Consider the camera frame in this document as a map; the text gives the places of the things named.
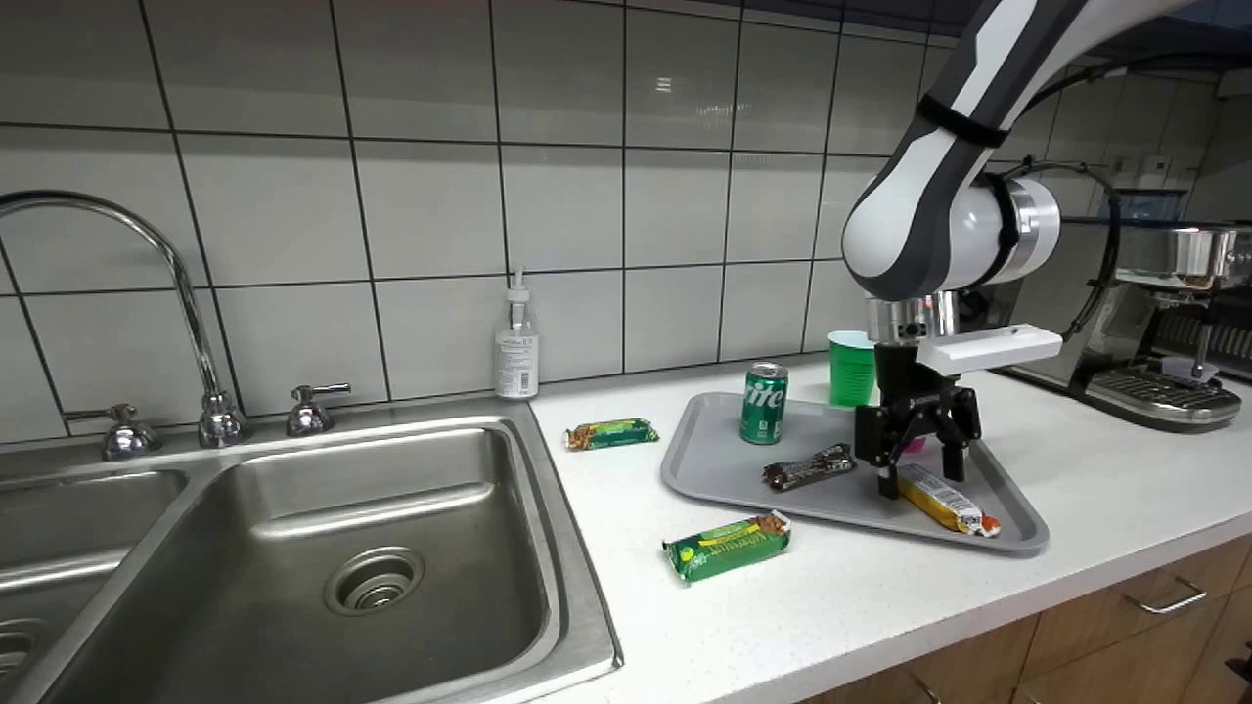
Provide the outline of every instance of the gray tray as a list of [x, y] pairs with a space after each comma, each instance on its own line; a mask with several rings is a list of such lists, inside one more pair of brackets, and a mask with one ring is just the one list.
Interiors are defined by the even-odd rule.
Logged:
[[[743, 394], [711, 391], [697, 394], [680, 415], [660, 482], [693, 502], [737, 503], [737, 508], [778, 508], [786, 516], [851, 525], [864, 532], [894, 532], [913, 540], [959, 542], [973, 551], [1039, 557], [1049, 542], [1049, 525], [1022, 498], [1014, 477], [990, 456], [984, 442], [966, 451], [966, 482], [959, 490], [1001, 521], [999, 540], [959, 537], [933, 525], [907, 502], [876, 494], [876, 471], [863, 462], [853, 473], [825, 477], [791, 494], [765, 485], [765, 467], [800, 462], [830, 451], [834, 442], [853, 446], [853, 412], [821, 402], [786, 402], [782, 442], [748, 446], [739, 438]], [[945, 473], [938, 454], [902, 462], [902, 473]]]

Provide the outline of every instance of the sink drain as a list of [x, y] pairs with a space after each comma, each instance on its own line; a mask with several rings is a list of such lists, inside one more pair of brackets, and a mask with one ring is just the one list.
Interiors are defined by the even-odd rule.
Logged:
[[354, 557], [326, 585], [337, 614], [381, 614], [424, 583], [424, 561], [405, 542]]
[[11, 679], [37, 654], [41, 621], [0, 621], [0, 679]]

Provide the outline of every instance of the backsplash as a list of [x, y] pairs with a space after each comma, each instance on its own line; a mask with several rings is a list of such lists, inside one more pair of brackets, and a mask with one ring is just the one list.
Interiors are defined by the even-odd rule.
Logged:
[[[543, 381], [791, 355], [864, 325], [843, 219], [947, 46], [699, 0], [43, 0], [0, 25], [0, 193], [156, 222], [246, 415], [297, 383], [490, 391], [513, 265]], [[1215, 117], [1215, 81], [1129, 77], [1046, 102], [999, 160], [1192, 184]], [[75, 210], [0, 239], [0, 442], [120, 400], [197, 420], [152, 252]]]

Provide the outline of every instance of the cabinet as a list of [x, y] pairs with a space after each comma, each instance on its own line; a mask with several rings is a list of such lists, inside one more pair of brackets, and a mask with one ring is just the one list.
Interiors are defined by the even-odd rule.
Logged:
[[1222, 542], [1006, 630], [819, 696], [819, 704], [1241, 704], [1252, 540]]

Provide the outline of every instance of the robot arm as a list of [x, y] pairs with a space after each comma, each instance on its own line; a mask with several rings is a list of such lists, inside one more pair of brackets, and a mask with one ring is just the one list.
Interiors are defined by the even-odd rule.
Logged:
[[847, 222], [847, 265], [882, 302], [1014, 280], [1057, 246], [1033, 179], [973, 179], [1024, 102], [1087, 46], [1192, 0], [988, 0]]

